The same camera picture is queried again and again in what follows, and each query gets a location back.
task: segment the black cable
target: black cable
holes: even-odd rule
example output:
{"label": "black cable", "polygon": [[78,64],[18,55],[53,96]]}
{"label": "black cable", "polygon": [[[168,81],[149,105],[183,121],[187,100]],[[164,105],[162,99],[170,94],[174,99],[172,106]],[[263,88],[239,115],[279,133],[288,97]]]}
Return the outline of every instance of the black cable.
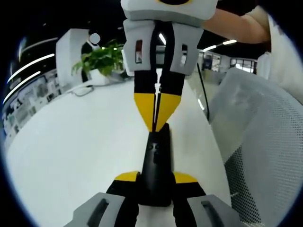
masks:
{"label": "black cable", "polygon": [[202,87],[203,87],[203,92],[204,92],[205,101],[206,101],[206,106],[207,106],[207,120],[209,121],[209,106],[208,106],[206,90],[205,90],[205,87],[204,87],[204,83],[203,83],[203,79],[202,79],[202,75],[201,75],[201,70],[200,70],[199,63],[197,63],[197,67],[198,67],[198,72],[199,72],[201,84],[202,84]]}
{"label": "black cable", "polygon": [[92,85],[88,85],[88,86],[85,86],[85,87],[90,88],[90,90],[87,93],[82,94],[82,95],[78,95],[77,93],[75,93],[74,91],[72,91],[71,94],[73,94],[73,95],[75,95],[77,97],[83,97],[83,96],[88,95],[89,93],[91,93],[91,92],[93,92],[95,90],[95,88]]}

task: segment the person's arm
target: person's arm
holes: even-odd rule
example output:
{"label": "person's arm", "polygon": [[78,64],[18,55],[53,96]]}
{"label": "person's arm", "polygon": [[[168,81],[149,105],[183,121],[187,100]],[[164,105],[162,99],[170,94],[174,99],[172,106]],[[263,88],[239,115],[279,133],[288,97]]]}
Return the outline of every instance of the person's arm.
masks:
{"label": "person's arm", "polygon": [[205,21],[202,27],[241,43],[258,44],[270,40],[267,13],[259,6],[242,17],[216,9],[214,16]]}

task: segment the fluorescent light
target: fluorescent light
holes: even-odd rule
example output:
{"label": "fluorescent light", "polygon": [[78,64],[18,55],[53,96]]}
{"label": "fluorescent light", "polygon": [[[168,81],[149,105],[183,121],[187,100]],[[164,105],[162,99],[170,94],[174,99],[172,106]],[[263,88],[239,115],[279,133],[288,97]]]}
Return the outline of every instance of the fluorescent light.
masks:
{"label": "fluorescent light", "polygon": [[55,56],[55,54],[52,53],[52,54],[49,54],[49,55],[44,56],[44,57],[42,57],[42,58],[38,58],[38,59],[32,61],[31,63],[29,63],[29,64],[23,66],[22,68],[18,69],[13,75],[10,76],[10,78],[9,78],[8,81],[7,81],[7,83],[8,83],[11,79],[13,79],[17,74],[19,74],[20,72],[22,72],[23,70],[25,70],[25,69],[28,68],[29,66],[31,66],[31,65],[33,65],[33,64],[36,64],[36,63],[39,62],[39,61],[42,61],[42,60],[44,60],[44,59],[51,58],[51,57],[54,57],[54,56]]}
{"label": "fluorescent light", "polygon": [[163,44],[166,45],[166,40],[165,40],[164,36],[162,35],[162,33],[159,34],[159,38],[161,39]]}
{"label": "fluorescent light", "polygon": [[212,50],[214,48],[216,48],[217,46],[216,45],[213,45],[213,46],[210,46],[210,47],[207,47],[203,50],[203,52],[206,52],[206,51],[209,51],[209,50]]}
{"label": "fluorescent light", "polygon": [[198,103],[199,103],[199,105],[200,105],[201,109],[202,109],[202,110],[204,110],[204,106],[202,105],[202,103],[201,103],[200,99],[198,99]]}
{"label": "fluorescent light", "polygon": [[24,48],[24,49],[22,50],[22,53],[23,53],[24,51],[27,51],[28,49],[34,47],[34,46],[38,46],[38,45],[40,45],[40,44],[44,44],[44,43],[47,43],[47,42],[55,41],[55,40],[57,40],[57,39],[58,39],[58,38],[56,37],[56,38],[51,38],[51,39],[46,39],[46,40],[40,41],[40,42],[38,42],[38,43],[35,43],[35,44],[33,44],[33,45],[30,45],[30,46]]}
{"label": "fluorescent light", "polygon": [[28,78],[26,78],[25,80],[23,80],[21,83],[19,83],[17,86],[14,87],[14,89],[12,89],[9,94],[4,98],[3,103],[6,102],[6,100],[22,85],[24,85],[26,82],[28,82],[30,79],[34,78],[35,76],[39,75],[41,73],[41,71],[34,73],[33,75],[29,76]]}
{"label": "fluorescent light", "polygon": [[237,40],[232,39],[232,40],[229,40],[229,41],[223,42],[223,45],[234,44],[234,43],[236,43],[236,42],[237,42]]}

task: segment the white table surface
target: white table surface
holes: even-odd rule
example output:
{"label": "white table surface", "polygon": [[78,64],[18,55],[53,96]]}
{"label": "white table surface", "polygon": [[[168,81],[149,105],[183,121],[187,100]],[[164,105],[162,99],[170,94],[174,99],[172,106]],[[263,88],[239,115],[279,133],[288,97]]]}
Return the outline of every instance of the white table surface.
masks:
{"label": "white table surface", "polygon": [[[141,171],[148,131],[133,90],[130,81],[84,97],[63,95],[15,137],[6,156],[9,174],[39,226],[64,226],[76,208],[106,192],[117,175]],[[194,176],[207,194],[231,205],[218,146],[187,81],[169,124],[175,171]],[[140,206],[136,226],[175,226],[172,207]]]}

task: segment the potted plant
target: potted plant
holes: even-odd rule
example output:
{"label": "potted plant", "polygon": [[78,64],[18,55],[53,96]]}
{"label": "potted plant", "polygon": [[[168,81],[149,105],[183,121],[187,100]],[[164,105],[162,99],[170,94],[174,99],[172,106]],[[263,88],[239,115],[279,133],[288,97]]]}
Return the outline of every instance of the potted plant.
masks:
{"label": "potted plant", "polygon": [[73,66],[72,71],[83,69],[92,80],[104,81],[105,84],[110,82],[113,75],[122,74],[124,77],[122,48],[123,44],[111,40],[102,48],[83,54],[81,61]]}

